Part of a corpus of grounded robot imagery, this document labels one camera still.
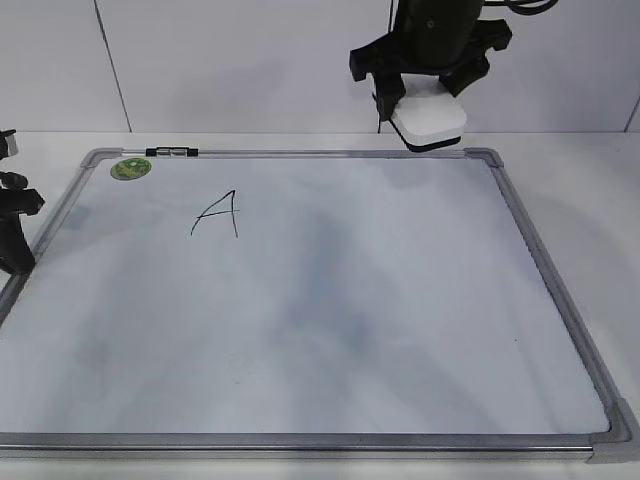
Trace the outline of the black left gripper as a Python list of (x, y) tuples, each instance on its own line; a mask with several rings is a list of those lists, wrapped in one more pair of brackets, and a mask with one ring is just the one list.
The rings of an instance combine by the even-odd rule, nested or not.
[(22, 229), (21, 215), (37, 215), (45, 200), (19, 173), (1, 172), (1, 270), (28, 274), (36, 260)]

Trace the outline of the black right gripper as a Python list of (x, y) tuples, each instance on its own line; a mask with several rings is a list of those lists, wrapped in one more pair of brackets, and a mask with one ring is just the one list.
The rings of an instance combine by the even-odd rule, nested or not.
[(482, 8), (476, 0), (399, 1), (393, 34), (350, 51), (353, 80), (372, 76), (382, 122), (406, 94), (401, 73), (434, 74), (446, 67), (439, 82), (453, 97), (488, 74), (487, 51), (505, 50), (512, 31), (504, 19), (478, 20)]

